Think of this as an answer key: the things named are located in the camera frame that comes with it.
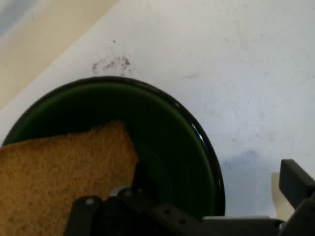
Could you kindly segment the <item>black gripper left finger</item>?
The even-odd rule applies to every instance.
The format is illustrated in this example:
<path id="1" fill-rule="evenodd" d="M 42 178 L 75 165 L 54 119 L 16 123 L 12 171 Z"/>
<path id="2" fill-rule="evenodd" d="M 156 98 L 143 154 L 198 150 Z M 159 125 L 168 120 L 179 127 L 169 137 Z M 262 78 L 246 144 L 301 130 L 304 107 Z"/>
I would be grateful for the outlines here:
<path id="1" fill-rule="evenodd" d="M 144 189 L 146 171 L 137 163 L 131 187 L 106 200 L 80 197 L 73 202 L 65 236 L 204 236 L 203 224 Z"/>

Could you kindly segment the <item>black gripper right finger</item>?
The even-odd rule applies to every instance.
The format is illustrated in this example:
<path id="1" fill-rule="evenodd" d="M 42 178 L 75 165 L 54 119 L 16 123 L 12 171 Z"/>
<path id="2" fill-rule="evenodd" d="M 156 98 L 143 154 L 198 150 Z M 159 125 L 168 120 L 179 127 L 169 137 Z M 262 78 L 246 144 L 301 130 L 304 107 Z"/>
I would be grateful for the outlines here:
<path id="1" fill-rule="evenodd" d="M 295 209 L 280 236 L 315 235 L 315 180 L 294 160 L 281 161 L 279 189 Z"/>

